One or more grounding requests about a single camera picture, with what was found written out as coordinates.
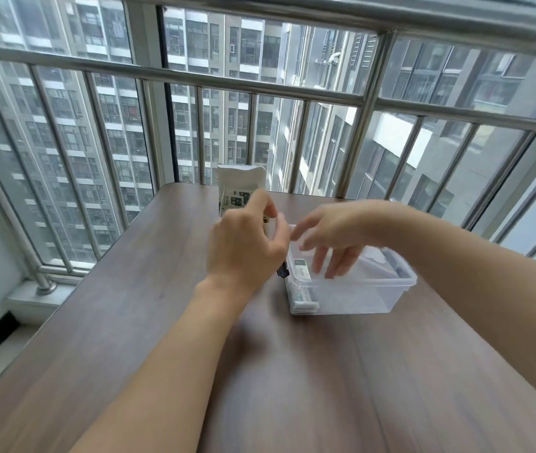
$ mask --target stainless steel railing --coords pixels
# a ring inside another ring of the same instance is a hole
[[[401,154],[401,159],[395,170],[392,182],[388,190],[386,191],[386,199],[388,199],[393,192],[396,180],[400,177],[400,174],[406,163],[406,159],[408,158],[410,151],[412,150],[412,147],[415,143],[416,137],[421,130],[424,118],[431,117],[469,122],[470,128],[465,134],[457,151],[455,152],[452,161],[446,168],[443,178],[438,183],[437,193],[434,194],[432,202],[429,205],[428,212],[435,204],[435,201],[438,198],[438,193],[444,190],[444,188],[446,187],[447,182],[449,181],[455,169],[459,165],[463,154],[467,150],[469,144],[471,143],[471,140],[473,139],[480,125],[484,124],[488,126],[520,129],[525,131],[525,136],[521,137],[518,144],[511,150],[509,157],[505,161],[503,161],[495,178],[491,181],[491,183],[489,183],[489,185],[483,191],[482,196],[478,198],[474,207],[470,210],[470,213],[468,214],[463,223],[463,227],[468,229],[471,229],[473,227],[481,213],[484,211],[485,206],[492,198],[493,194],[496,193],[496,191],[500,187],[501,177],[505,176],[509,172],[510,168],[513,168],[514,162],[517,160],[518,156],[521,156],[521,153],[524,152],[524,150],[528,146],[529,140],[536,134],[536,119],[532,118],[505,114],[493,114],[471,109],[435,106],[432,104],[412,103],[407,101],[398,101],[379,97],[379,90],[381,87],[383,76],[385,75],[389,56],[392,52],[393,45],[395,44],[395,40],[398,36],[398,30],[391,29],[394,26],[393,16],[395,15],[395,13],[398,13],[397,15],[401,16],[396,19],[398,21],[397,28],[405,34],[418,35],[420,33],[419,36],[430,37],[430,35],[434,35],[436,31],[438,31],[440,35],[440,40],[445,39],[448,41],[461,42],[465,44],[471,41],[470,44],[473,46],[497,47],[506,48],[509,50],[520,49],[523,52],[536,52],[536,47],[534,44],[534,42],[536,41],[536,17],[532,17],[530,23],[524,22],[520,25],[516,25],[514,28],[510,28],[507,24],[511,22],[511,20],[515,19],[512,15],[507,16],[503,20],[494,19],[492,18],[492,16],[490,16],[485,17],[483,19],[471,18],[465,19],[463,21],[460,19],[454,19],[451,15],[440,15],[439,17],[435,17],[437,22],[436,20],[434,20],[434,23],[428,28],[426,27],[426,23],[428,23],[429,20],[433,20],[434,15],[429,13],[426,14],[413,12],[412,10],[409,10],[408,6],[403,6],[404,9],[400,7],[396,8],[394,6],[380,6],[377,11],[371,11],[370,9],[375,6],[374,3],[342,2],[334,0],[287,0],[286,6],[284,0],[162,1],[168,2],[171,5],[183,6],[187,8],[193,7],[200,8],[203,10],[227,11],[228,13],[238,14],[253,13],[253,15],[255,16],[261,15],[265,17],[279,17],[281,19],[308,23],[318,22],[327,23],[330,25],[335,23],[337,25],[345,25],[347,28],[362,27],[363,29],[378,29],[378,44],[374,51],[374,56],[370,66],[368,85],[363,95],[356,95],[351,93],[341,93],[323,89],[288,86],[285,84],[276,84],[264,81],[246,81],[237,78],[208,74],[196,74],[186,71],[147,68],[133,64],[83,59],[79,57],[56,55],[52,53],[0,48],[0,60],[25,63],[29,67],[31,77],[33,78],[33,85],[41,98],[42,109],[46,116],[46,120],[50,122],[52,136],[54,138],[56,146],[58,147],[58,153],[65,165],[68,180],[73,185],[76,202],[78,207],[80,207],[82,211],[85,228],[87,229],[88,235],[90,237],[90,242],[93,246],[93,251],[96,254],[97,258],[100,257],[100,250],[98,248],[98,245],[96,244],[94,236],[91,235],[92,226],[90,218],[85,211],[80,192],[77,190],[76,178],[72,167],[70,167],[70,163],[68,162],[66,149],[60,139],[58,128],[55,126],[55,122],[53,122],[53,118],[51,117],[49,103],[45,96],[44,89],[42,88],[39,75],[37,73],[38,66],[49,66],[53,68],[78,70],[83,72],[85,78],[85,90],[88,93],[88,97],[90,98],[90,101],[92,103],[91,109],[93,113],[93,119],[100,133],[100,144],[102,152],[108,160],[106,164],[108,166],[111,187],[113,187],[113,189],[116,191],[115,196],[117,198],[117,208],[119,211],[118,220],[122,229],[125,229],[127,227],[127,212],[125,209],[125,204],[123,203],[123,198],[119,193],[120,188],[117,173],[115,171],[114,164],[111,161],[111,150],[108,144],[106,132],[105,130],[103,130],[104,122],[100,114],[98,96],[94,91],[93,79],[91,77],[91,73],[93,72],[111,74],[116,76],[125,76],[139,80],[139,83],[141,83],[141,85],[138,85],[138,95],[140,96],[143,114],[149,113],[151,110],[151,108],[148,108],[148,100],[144,98],[144,90],[147,88],[149,82],[158,81],[162,83],[184,84],[194,86],[197,102],[196,124],[198,130],[201,130],[201,128],[203,127],[202,104],[200,104],[200,102],[202,102],[202,93],[204,87],[248,93],[250,95],[250,120],[248,125],[249,129],[247,131],[248,164],[251,163],[251,150],[254,136],[253,130],[251,128],[255,125],[254,122],[256,116],[254,106],[257,103],[257,94],[270,95],[279,98],[292,98],[302,101],[303,103],[301,107],[301,123],[297,126],[297,134],[295,137],[297,139],[297,144],[295,146],[295,151],[293,152],[292,156],[293,162],[289,174],[289,184],[284,187],[284,190],[288,190],[289,192],[293,192],[297,181],[297,172],[299,170],[299,165],[301,161],[302,143],[308,125],[309,106],[312,102],[358,108],[355,114],[355,120],[351,132],[351,142],[349,144],[349,148],[345,153],[343,168],[341,170],[341,174],[336,186],[337,197],[345,197],[346,195],[351,176],[354,172],[356,161],[360,153],[360,149],[362,148],[364,137],[366,136],[366,131],[370,123],[370,119],[376,110],[390,111],[395,113],[406,113],[409,115],[417,116],[417,120],[404,146],[403,152]],[[370,15],[368,15],[367,18],[362,17],[363,15],[369,13]],[[480,31],[479,26],[481,25],[487,26],[488,28]],[[458,40],[458,37],[462,33],[469,31],[471,33],[469,35],[469,39],[464,38],[462,41]],[[146,120],[145,117],[143,117],[142,119],[143,124],[146,125],[147,129],[149,131],[152,131],[154,128],[148,125],[150,122]],[[7,128],[5,117],[3,117],[3,115],[1,114],[1,109],[0,124],[3,126],[3,129],[8,136],[9,143],[12,144],[13,147],[15,147],[15,140],[10,135],[10,130],[8,130]],[[152,136],[149,137],[149,158],[151,163],[152,159],[157,158],[156,154],[158,150],[158,147],[155,146],[152,142],[153,138],[154,137]],[[201,141],[197,144],[197,149],[200,182],[203,183],[205,178],[203,171],[205,156],[203,152],[203,143]],[[25,175],[27,175],[27,170],[26,168],[24,168],[24,163],[18,150],[14,148],[14,152],[18,159],[18,162],[22,166],[22,171],[25,172]],[[151,171],[155,171],[154,168],[158,167],[156,165],[153,165]],[[153,173],[151,176],[153,184],[156,187],[157,174]],[[64,247],[62,246],[58,238],[56,229],[53,228],[47,210],[43,206],[42,201],[39,199],[38,194],[35,191],[35,187],[33,186],[31,179],[28,175],[27,180],[31,183],[31,188],[36,194],[36,201],[41,207],[41,211],[44,214],[44,218],[48,223],[50,232],[52,233],[56,248],[58,249],[60,257],[62,258],[62,261],[64,263],[64,268],[42,266],[39,267],[38,270],[40,272],[46,273],[50,272],[59,274],[64,273],[72,275],[81,275],[84,272],[75,269],[71,262],[68,260]],[[521,217],[521,213],[519,214],[519,217],[514,216],[510,221],[512,221],[513,223],[517,222],[517,220],[519,220],[519,218]]]

